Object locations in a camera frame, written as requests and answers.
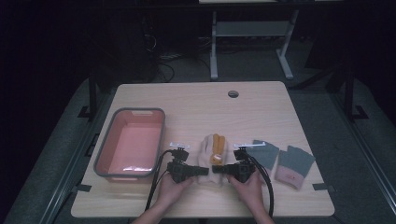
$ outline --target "floor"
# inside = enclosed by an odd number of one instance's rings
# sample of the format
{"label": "floor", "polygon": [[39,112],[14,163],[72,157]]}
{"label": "floor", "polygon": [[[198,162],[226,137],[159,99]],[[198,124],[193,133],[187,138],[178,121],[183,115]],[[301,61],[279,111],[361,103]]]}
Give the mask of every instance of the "floor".
{"label": "floor", "polygon": [[[207,38],[199,40],[202,51],[178,56],[173,49],[162,52],[159,73],[152,82],[210,81]],[[275,50],[283,39],[221,40],[218,82],[278,80],[291,87],[312,77],[317,69],[304,68],[312,43],[293,40],[287,54],[295,78],[283,76]],[[275,217],[276,223],[396,223],[395,211],[377,182],[367,151],[375,156],[389,183],[396,186],[396,128],[376,105],[370,91],[355,81],[354,105],[361,105],[368,119],[346,119],[340,102],[343,92],[330,94],[325,77],[303,90],[289,91],[307,140],[317,158],[335,207],[331,217]],[[101,131],[115,89],[98,92],[95,119],[79,118],[89,104],[88,81],[81,83],[60,117],[35,168],[29,175],[6,223],[128,223],[123,218],[75,218],[70,209],[75,188],[83,177],[92,150],[91,140]],[[196,219],[164,219],[161,223],[198,223]],[[209,219],[207,223],[254,223],[251,218]]]}

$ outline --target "person's arm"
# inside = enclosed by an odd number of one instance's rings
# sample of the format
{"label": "person's arm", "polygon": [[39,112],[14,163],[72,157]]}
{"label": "person's arm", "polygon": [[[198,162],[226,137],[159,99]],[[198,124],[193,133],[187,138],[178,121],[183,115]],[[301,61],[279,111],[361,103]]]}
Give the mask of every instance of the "person's arm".
{"label": "person's arm", "polygon": [[158,194],[157,201],[150,207],[149,210],[145,211],[140,217],[135,219],[132,223],[134,224],[151,224],[158,223],[161,221],[163,216],[169,210],[169,208],[177,202],[183,191],[193,183],[193,179],[189,178],[183,182],[175,183],[170,174],[163,176],[161,181],[160,191]]}
{"label": "person's arm", "polygon": [[257,169],[245,183],[239,182],[232,175],[227,175],[227,179],[235,187],[239,199],[247,206],[258,224],[274,223],[264,208],[262,182]]}

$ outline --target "pink tray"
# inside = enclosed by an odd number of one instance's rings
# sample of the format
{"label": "pink tray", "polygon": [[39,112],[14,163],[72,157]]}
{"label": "pink tray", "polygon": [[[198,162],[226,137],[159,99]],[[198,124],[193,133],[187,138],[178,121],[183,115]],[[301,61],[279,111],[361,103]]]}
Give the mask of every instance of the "pink tray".
{"label": "pink tray", "polygon": [[160,152],[165,114],[160,108],[122,108],[114,113],[94,171],[111,180],[150,175]]}

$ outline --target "black cable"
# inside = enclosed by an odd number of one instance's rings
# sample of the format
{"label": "black cable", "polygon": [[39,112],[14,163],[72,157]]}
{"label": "black cable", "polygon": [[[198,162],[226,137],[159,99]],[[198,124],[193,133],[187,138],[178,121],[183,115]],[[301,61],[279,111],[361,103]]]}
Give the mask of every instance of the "black cable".
{"label": "black cable", "polygon": [[335,214],[332,214],[332,217],[337,220],[339,223],[341,224],[346,224],[345,222],[343,222],[339,217],[337,217]]}
{"label": "black cable", "polygon": [[166,150],[158,159],[157,162],[157,166],[155,167],[155,173],[154,173],[154,177],[152,179],[152,183],[151,183],[151,189],[149,191],[149,195],[148,195],[148,202],[146,203],[146,208],[145,211],[149,210],[149,206],[151,204],[151,200],[152,200],[152,196],[154,195],[154,191],[157,188],[157,180],[158,180],[158,174],[160,172],[161,169],[161,165],[163,164],[163,156],[168,153],[171,152],[172,150]]}
{"label": "black cable", "polygon": [[273,216],[274,213],[274,189],[271,184],[271,179],[267,173],[267,171],[260,165],[260,163],[252,156],[244,152],[245,155],[249,157],[249,159],[253,162],[253,164],[259,169],[260,173],[262,174],[262,177],[264,178],[265,184],[267,185],[268,192],[270,194],[270,208],[268,211],[268,215],[270,217]]}
{"label": "black cable", "polygon": [[156,185],[156,188],[157,188],[158,184],[160,183],[161,179],[163,178],[163,176],[164,176],[166,173],[167,173],[167,171],[164,171],[164,172],[160,175],[160,178],[158,178],[158,181],[157,181],[157,183],[155,184],[155,185]]}
{"label": "black cable", "polygon": [[165,83],[170,82],[175,77],[175,69],[172,66],[165,64],[165,63],[158,63],[158,65],[162,65],[162,66],[165,66],[165,67],[168,67],[171,69],[172,76],[169,77],[168,79],[166,79],[165,74],[162,71],[159,71],[161,74],[163,74],[163,82],[165,82]]}

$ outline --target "table top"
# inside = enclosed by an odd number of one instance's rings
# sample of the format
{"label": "table top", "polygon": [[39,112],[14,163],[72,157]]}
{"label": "table top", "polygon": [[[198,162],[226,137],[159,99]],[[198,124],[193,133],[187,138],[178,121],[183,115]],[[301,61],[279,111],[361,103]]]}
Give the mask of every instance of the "table top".
{"label": "table top", "polygon": [[[239,96],[231,98],[229,91]],[[93,163],[113,113],[122,107],[159,107],[166,115],[162,149],[170,142],[190,145],[189,165],[197,164],[197,153],[204,138],[212,133],[226,137],[226,162],[235,163],[233,144],[254,139],[269,142],[281,150],[299,147],[312,154],[289,94],[281,82],[208,82],[130,84],[119,86],[109,108],[103,129],[92,153],[83,185],[72,207],[74,217],[138,217],[144,212],[150,183],[111,183],[97,175]],[[162,171],[171,157],[163,160]],[[327,190],[314,190],[323,183],[317,164],[311,167],[300,190],[271,179],[275,194],[275,217],[320,217],[334,212]],[[262,187],[269,207],[266,186]],[[222,187],[194,183],[166,214],[167,217],[251,217],[238,201],[236,191],[224,179]]]}

